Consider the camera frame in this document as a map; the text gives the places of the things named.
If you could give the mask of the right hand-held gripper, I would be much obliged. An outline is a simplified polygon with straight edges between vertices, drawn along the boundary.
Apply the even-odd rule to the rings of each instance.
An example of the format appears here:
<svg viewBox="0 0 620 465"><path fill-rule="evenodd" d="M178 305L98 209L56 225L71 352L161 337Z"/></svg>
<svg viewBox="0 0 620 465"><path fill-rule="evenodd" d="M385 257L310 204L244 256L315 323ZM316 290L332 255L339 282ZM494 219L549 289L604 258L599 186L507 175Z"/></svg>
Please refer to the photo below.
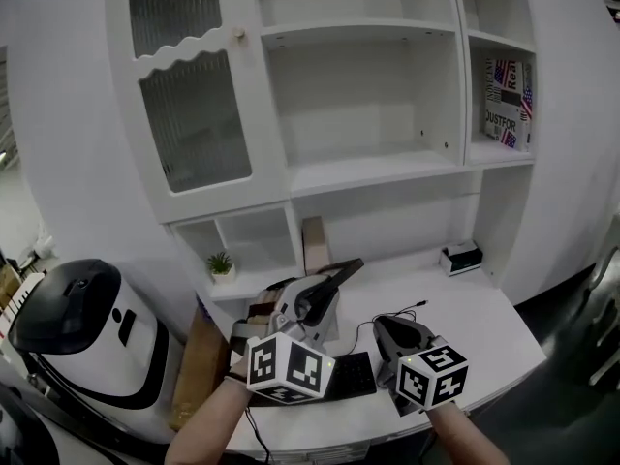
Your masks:
<svg viewBox="0 0 620 465"><path fill-rule="evenodd" d="M428 327L381 315L373 321L373 333L383 361L398 359L395 391L399 396L428 411L463 393L469 360L448 344L431 348L437 336Z"/></svg>

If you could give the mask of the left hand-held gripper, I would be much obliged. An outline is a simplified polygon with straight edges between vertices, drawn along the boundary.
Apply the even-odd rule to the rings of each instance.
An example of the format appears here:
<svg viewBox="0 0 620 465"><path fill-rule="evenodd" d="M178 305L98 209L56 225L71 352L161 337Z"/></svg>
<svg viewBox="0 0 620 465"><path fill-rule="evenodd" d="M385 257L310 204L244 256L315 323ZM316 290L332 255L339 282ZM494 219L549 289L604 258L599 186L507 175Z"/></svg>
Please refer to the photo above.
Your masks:
<svg viewBox="0 0 620 465"><path fill-rule="evenodd" d="M320 283L315 275L286 283L267 325L233 324L232 350L241 360L232 366L253 393L286 387L321 399L326 394L335 359L326 353L325 341L336 338L338 289L314 299L306 297Z"/></svg>

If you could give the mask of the black picture frame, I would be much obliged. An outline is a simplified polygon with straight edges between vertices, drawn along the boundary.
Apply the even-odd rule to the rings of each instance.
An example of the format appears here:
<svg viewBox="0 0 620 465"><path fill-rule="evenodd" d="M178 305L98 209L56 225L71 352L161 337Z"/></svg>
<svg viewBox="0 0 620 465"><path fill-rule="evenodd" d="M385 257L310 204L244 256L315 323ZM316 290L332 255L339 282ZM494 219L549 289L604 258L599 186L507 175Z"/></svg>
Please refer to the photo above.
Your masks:
<svg viewBox="0 0 620 465"><path fill-rule="evenodd" d="M363 260L357 258L333 263L318 270L317 276L322 281L313 286L306 297L310 307L304 319L307 326L318 326L330 314L337 304L339 288L363 266Z"/></svg>

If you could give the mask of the person's right forearm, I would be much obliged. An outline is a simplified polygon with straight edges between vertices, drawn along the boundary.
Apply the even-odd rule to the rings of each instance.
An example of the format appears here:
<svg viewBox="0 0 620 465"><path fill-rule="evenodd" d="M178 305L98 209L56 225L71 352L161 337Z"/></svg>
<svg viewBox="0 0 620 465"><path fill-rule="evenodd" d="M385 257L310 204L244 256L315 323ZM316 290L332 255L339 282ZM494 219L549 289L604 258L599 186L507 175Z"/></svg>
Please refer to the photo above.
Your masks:
<svg viewBox="0 0 620 465"><path fill-rule="evenodd" d="M507 456L453 402L426 414L453 465L511 465Z"/></svg>

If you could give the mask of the person's left forearm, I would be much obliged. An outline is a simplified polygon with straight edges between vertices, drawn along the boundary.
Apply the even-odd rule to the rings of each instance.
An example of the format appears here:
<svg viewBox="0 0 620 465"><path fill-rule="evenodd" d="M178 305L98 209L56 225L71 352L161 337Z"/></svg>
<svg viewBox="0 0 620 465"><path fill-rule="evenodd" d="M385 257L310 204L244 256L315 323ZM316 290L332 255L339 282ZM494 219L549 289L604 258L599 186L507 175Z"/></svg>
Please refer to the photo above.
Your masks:
<svg viewBox="0 0 620 465"><path fill-rule="evenodd" d="M218 465L250 399L246 382L230 372L177 432L164 465Z"/></svg>

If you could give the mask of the white desk with drawers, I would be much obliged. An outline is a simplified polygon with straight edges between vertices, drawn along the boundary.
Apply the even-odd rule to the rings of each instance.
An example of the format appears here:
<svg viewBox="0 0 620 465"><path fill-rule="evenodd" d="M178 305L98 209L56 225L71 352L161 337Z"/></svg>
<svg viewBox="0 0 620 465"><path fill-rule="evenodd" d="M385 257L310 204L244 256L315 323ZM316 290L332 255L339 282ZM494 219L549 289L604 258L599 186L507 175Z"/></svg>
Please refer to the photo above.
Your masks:
<svg viewBox="0 0 620 465"><path fill-rule="evenodd" d="M336 338L329 355L366 352L381 357L370 320L415 306L417 319L469 360L457 404L472 411L523 381L546 356L503 292L481 269L448 277L437 253L423 252L367 263L341 288ZM258 407L237 426L227 450L273 465L359 457L372 445L428 429L426 415L398 415L384 390L347 400Z"/></svg>

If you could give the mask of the black keyboard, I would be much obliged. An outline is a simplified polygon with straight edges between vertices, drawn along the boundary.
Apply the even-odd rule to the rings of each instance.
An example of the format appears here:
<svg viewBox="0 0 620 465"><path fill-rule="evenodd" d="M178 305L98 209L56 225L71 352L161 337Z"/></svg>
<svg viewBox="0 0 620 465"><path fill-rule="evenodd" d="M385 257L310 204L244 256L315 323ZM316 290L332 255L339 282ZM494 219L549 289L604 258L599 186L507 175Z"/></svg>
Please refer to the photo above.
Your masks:
<svg viewBox="0 0 620 465"><path fill-rule="evenodd" d="M287 387L272 387L255 392L250 407L278 407L341 401L377 392L369 355L357 353L335 360L325 396L313 399Z"/></svg>

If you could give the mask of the pale pink desktop tower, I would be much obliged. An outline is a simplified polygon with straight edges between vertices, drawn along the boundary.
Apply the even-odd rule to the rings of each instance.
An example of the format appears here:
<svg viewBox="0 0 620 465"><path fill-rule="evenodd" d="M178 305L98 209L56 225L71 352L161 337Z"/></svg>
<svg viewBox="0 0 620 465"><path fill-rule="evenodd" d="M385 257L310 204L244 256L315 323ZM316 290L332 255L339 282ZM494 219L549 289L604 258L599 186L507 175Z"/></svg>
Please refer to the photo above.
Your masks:
<svg viewBox="0 0 620 465"><path fill-rule="evenodd" d="M303 219L301 231L304 271L312 275L332 264L323 219L320 216Z"/></svg>

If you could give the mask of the potted plant with white pot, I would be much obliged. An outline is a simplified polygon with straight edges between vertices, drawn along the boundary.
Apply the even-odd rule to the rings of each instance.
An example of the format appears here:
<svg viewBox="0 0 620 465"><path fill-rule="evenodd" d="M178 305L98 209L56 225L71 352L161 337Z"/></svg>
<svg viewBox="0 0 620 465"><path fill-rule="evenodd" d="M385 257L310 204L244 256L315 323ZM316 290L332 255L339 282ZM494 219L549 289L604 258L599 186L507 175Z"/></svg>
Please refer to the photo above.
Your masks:
<svg viewBox="0 0 620 465"><path fill-rule="evenodd" d="M223 251L207 259L207 269L216 285L229 285L235 281L236 270L231 256Z"/></svg>

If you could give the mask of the white box with dark panel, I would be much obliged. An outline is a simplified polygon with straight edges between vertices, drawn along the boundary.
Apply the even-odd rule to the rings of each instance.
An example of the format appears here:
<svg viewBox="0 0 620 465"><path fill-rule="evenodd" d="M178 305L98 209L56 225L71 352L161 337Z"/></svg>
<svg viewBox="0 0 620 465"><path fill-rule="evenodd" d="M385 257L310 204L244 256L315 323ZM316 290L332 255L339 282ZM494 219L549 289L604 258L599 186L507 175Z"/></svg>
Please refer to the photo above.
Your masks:
<svg viewBox="0 0 620 465"><path fill-rule="evenodd" d="M444 247L440 252L439 265L448 277L481 267L483 252L474 240L467 240Z"/></svg>

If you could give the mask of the brown cardboard box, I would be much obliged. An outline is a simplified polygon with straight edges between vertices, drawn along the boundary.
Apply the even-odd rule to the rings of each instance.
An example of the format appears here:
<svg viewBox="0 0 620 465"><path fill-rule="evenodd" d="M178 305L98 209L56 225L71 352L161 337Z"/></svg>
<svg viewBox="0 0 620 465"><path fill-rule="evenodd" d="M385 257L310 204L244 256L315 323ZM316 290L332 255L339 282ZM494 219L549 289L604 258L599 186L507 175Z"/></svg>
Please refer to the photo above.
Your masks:
<svg viewBox="0 0 620 465"><path fill-rule="evenodd" d="M228 341L198 301L173 392L173 431L179 431L221 384L229 361Z"/></svg>

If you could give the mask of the white hutch shelf unit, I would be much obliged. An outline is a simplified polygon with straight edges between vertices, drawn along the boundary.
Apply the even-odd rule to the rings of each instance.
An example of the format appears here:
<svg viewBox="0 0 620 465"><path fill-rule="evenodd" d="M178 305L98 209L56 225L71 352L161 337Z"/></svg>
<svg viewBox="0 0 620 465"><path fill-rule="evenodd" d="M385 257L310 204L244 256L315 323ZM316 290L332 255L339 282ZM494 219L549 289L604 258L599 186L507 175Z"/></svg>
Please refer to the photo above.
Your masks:
<svg viewBox="0 0 620 465"><path fill-rule="evenodd" d="M500 286L514 245L536 159L532 122L529 152L484 133L485 60L508 59L532 67L536 46L528 0L258 0L262 32L271 25L344 18L429 20L461 35L466 92L465 169L160 223L174 239L198 293L217 304L240 301L268 283L304 271L302 220L320 216L334 261L375 262L417 252L437 253L472 239L483 269ZM232 284L216 285L207 259L227 252Z"/></svg>

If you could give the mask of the ribbed glass cabinet door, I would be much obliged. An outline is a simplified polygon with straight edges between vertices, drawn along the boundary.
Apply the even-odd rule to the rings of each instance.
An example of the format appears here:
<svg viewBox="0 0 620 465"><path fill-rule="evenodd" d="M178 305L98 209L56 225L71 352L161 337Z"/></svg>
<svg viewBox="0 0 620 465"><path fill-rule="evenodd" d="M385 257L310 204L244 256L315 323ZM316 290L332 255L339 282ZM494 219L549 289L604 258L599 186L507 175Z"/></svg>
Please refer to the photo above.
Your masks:
<svg viewBox="0 0 620 465"><path fill-rule="evenodd" d="M105 10L112 83L157 221L284 200L258 0L105 0Z"/></svg>

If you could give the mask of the flag print decorative book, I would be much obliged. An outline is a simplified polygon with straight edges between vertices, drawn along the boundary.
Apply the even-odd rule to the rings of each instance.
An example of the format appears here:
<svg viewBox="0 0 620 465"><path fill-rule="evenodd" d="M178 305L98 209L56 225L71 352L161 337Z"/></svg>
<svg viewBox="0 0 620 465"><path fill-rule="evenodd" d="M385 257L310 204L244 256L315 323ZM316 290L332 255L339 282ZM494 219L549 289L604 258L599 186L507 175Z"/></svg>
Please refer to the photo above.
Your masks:
<svg viewBox="0 0 620 465"><path fill-rule="evenodd" d="M510 149L529 152L534 110L531 65L487 58L484 94L484 133Z"/></svg>

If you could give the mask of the white slatted rack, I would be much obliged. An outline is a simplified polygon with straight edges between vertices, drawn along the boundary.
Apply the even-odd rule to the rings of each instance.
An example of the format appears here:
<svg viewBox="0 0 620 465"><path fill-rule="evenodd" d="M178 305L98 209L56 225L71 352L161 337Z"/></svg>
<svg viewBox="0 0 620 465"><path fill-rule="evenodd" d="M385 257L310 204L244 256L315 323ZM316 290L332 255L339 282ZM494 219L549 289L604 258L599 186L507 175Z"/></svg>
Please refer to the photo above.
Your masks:
<svg viewBox="0 0 620 465"><path fill-rule="evenodd" d="M35 287L46 277L45 273L36 272L28 275L6 307L0 313L0 338L8 336L9 330L19 310L32 293Z"/></svg>

